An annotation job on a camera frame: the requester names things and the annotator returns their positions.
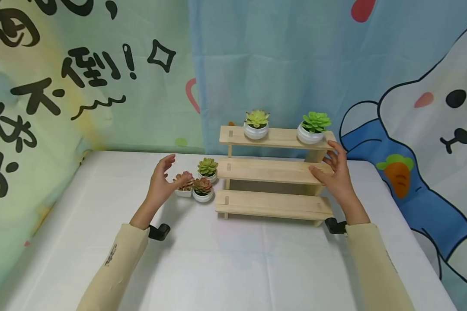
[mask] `wooden shelf board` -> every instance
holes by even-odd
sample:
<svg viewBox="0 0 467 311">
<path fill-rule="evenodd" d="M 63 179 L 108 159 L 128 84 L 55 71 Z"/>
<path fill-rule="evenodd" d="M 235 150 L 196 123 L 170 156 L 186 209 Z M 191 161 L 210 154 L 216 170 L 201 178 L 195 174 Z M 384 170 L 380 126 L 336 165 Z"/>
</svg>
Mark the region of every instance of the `wooden shelf board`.
<svg viewBox="0 0 467 311">
<path fill-rule="evenodd" d="M 216 193 L 216 212 L 306 220 L 333 217 L 326 197 L 236 190 Z"/>
<path fill-rule="evenodd" d="M 221 126 L 220 144 L 260 146 L 277 148 L 296 148 L 306 150 L 334 150 L 327 143 L 328 140 L 336 140 L 331 131 L 325 132 L 322 141 L 314 145 L 306 145 L 297 139 L 297 130 L 292 128 L 269 128 L 268 134 L 260 140 L 251 140 L 244 135 L 243 127 Z"/>
<path fill-rule="evenodd" d="M 318 167 L 324 173 L 333 172 L 332 168 L 326 163 L 220 158 L 218 160 L 218 177 L 234 180 L 315 184 L 321 186 L 322 183 L 313 177 L 308 170 L 310 164 Z"/>
</svg>

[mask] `blue clothing illustration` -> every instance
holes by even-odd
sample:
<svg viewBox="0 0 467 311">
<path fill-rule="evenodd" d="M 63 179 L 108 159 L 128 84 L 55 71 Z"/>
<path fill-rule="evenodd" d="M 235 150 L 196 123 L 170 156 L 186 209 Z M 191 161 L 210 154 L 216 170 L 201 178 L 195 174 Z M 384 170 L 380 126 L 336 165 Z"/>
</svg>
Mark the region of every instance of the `blue clothing illustration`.
<svg viewBox="0 0 467 311">
<path fill-rule="evenodd" d="M 369 121 L 344 135 L 341 143 L 348 151 L 349 160 L 365 160 L 376 165 L 384 162 L 391 154 L 400 154 L 414 160 L 407 195 L 400 199 L 391 191 L 392 196 L 411 229 L 425 233 L 437 246 L 441 257 L 444 260 L 449 259 L 459 243 L 467 238 L 467 219 L 424 183 L 410 148 L 391 140 L 379 119 Z M 392 189 L 384 171 L 378 172 Z"/>
</svg>

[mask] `white tablecloth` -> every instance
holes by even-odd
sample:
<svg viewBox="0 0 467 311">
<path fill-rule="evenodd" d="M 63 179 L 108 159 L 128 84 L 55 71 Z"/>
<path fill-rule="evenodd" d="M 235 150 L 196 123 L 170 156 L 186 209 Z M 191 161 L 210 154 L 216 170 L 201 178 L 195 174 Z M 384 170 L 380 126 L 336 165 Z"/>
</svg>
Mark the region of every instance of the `white tablecloth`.
<svg viewBox="0 0 467 311">
<path fill-rule="evenodd" d="M 163 156 L 90 155 L 0 291 L 0 310 L 75 310 Z M 178 154 L 169 180 L 184 170 L 195 173 L 203 157 Z M 456 310 L 375 168 L 349 161 L 349 170 L 416 309 Z M 220 180 L 214 187 L 223 186 Z M 213 201 L 175 196 L 152 224 L 163 222 L 171 232 L 164 242 L 149 242 L 120 310 L 364 310 L 345 238 L 330 235 L 325 225 L 235 215 L 224 220 Z"/>
</svg>

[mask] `cartoon carrot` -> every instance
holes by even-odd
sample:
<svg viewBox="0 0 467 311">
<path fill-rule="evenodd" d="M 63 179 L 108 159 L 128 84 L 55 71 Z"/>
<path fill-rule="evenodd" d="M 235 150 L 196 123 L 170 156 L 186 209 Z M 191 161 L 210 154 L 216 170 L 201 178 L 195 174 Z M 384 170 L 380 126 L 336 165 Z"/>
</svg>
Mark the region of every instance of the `cartoon carrot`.
<svg viewBox="0 0 467 311">
<path fill-rule="evenodd" d="M 386 158 L 386 162 L 377 163 L 375 167 L 384 171 L 384 175 L 390 181 L 398 198 L 406 197 L 410 188 L 410 171 L 414 167 L 411 158 L 405 158 L 400 154 L 391 154 Z"/>
</svg>

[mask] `black clip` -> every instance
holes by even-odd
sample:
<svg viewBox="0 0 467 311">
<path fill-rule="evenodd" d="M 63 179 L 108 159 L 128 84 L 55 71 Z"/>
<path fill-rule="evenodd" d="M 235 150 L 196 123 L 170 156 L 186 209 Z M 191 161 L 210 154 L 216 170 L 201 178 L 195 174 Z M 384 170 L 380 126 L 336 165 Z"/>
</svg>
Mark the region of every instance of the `black clip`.
<svg viewBox="0 0 467 311">
<path fill-rule="evenodd" d="M 325 225 L 330 233 L 333 235 L 343 235 L 346 233 L 346 222 L 337 222 L 337 219 L 334 217 L 327 218 L 325 220 Z"/>
<path fill-rule="evenodd" d="M 164 241 L 164 239 L 166 239 L 166 235 L 171 231 L 170 226 L 166 225 L 166 223 L 161 223 L 159 229 L 149 225 L 149 229 L 149 238 L 158 241 Z"/>
</svg>

